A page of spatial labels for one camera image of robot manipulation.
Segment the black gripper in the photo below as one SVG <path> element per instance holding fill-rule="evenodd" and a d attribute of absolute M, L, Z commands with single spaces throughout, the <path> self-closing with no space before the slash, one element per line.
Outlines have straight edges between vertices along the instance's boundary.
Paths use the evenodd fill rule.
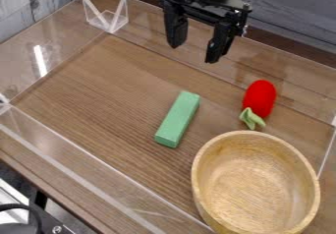
<path fill-rule="evenodd" d="M 227 54 L 235 35 L 242 36 L 246 32 L 251 4 L 243 0 L 162 0 L 162 3 L 167 41 L 172 48 L 187 40 L 190 18 L 211 26 L 219 22 L 214 27 L 206 59 L 207 63 L 216 63 Z"/>

